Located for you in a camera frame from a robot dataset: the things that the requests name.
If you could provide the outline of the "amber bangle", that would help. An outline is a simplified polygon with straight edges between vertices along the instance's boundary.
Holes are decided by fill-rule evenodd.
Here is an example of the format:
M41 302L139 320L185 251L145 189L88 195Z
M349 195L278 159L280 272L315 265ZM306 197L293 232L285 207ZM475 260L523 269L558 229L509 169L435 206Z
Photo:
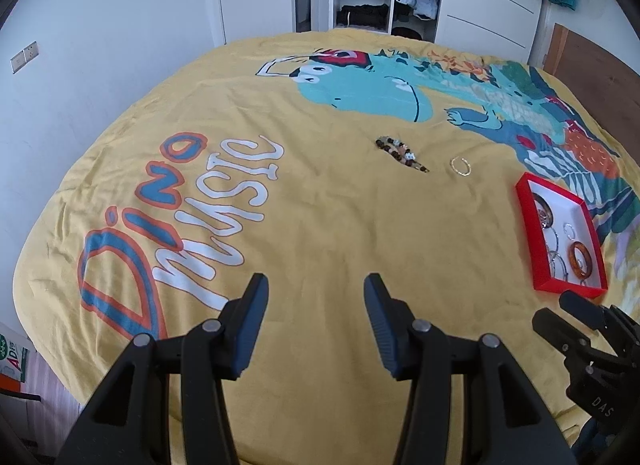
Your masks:
M579 281L585 281L593 273L593 262L587 246L579 241L574 241L567 248L567 258L575 277Z

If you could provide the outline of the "silver twisted hoop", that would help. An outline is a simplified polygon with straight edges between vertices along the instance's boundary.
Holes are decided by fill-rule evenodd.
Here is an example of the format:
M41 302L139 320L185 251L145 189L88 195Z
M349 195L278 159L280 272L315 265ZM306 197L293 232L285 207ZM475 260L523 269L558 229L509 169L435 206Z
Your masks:
M472 166L463 156L455 156L449 162L451 170L460 177L469 177L472 174Z
M576 231L575 231L574 227L569 222L564 222L563 231L564 231L564 234L566 235L568 240L571 240L571 241L576 241L577 240Z

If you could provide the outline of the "silver wristwatch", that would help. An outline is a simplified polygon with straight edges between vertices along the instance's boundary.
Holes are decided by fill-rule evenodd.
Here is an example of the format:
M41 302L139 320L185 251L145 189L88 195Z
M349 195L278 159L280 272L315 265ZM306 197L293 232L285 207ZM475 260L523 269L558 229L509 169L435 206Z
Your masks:
M544 229L551 228L553 225L553 214L547 205L536 203L536 210L541 227Z

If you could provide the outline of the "dark brown bangle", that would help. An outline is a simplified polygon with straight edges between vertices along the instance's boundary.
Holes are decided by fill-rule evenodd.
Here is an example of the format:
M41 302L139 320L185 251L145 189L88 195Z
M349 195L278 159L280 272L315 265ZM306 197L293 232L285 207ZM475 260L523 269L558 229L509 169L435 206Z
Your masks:
M554 216L550 205L538 193L533 193L538 219L542 229L549 229L553 226Z

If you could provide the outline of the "red jewelry box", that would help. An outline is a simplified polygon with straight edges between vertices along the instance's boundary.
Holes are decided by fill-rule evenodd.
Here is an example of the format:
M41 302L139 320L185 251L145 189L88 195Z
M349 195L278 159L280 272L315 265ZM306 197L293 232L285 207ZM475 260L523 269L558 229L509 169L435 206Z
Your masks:
M608 290L608 277L604 269L596 229L584 200L553 182L531 173L522 175L515 185L515 191L524 220L534 289L554 294L572 291L588 299L604 295ZM558 256L553 259L549 259L547 255L533 193L542 196L553 212L552 227L560 238ZM585 281L579 281L570 268L567 248L574 241L568 240L564 234L564 222L569 222L574 227L577 234L576 241L584 243L590 251L593 273Z

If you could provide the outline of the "green white carton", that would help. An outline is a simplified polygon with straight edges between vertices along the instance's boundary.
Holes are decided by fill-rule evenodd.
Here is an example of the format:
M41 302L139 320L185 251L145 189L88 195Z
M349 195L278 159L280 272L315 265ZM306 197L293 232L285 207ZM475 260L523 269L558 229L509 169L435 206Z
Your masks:
M26 381L26 367L29 350L21 345L4 326L0 333L0 374L1 388L19 393Z

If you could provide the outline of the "yellow dinosaur bedspread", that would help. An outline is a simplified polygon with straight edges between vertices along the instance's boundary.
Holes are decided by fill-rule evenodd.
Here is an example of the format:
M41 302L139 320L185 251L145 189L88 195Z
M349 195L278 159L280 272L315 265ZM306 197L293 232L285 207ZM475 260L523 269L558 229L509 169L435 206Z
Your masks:
M525 173L585 201L604 299L637 317L639 167L561 81L348 29L241 40L156 86L70 167L18 259L18 318L86 402L134 335L186 334L261 272L257 346L224 389L240 459L386 464L408 388L364 307L377 272L444 332L496 333L575 436L586 415L530 325L558 302L534 289Z

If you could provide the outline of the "wooden headboard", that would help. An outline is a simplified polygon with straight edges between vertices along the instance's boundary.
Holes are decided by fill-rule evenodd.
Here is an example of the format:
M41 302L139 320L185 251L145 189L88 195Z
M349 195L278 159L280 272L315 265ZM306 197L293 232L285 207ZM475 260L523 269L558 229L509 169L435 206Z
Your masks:
M640 78L599 45L556 24L544 70L559 78L592 117L639 162Z

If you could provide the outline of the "folded black clothes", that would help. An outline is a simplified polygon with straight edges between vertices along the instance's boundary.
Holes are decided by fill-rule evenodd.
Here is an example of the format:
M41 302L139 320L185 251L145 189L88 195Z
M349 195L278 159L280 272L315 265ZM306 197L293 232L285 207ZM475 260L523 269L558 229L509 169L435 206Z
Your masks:
M390 6L383 5L344 5L336 13L335 22L344 26L368 26L375 29L386 29Z

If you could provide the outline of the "wall switch plate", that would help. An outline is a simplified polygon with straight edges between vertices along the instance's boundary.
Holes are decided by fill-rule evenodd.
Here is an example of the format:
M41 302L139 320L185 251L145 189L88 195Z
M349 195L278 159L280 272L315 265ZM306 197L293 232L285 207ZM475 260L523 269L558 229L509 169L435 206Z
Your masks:
M32 42L23 48L18 54L11 58L12 73L15 74L23 69L27 63L34 60L39 55L39 46L37 42Z

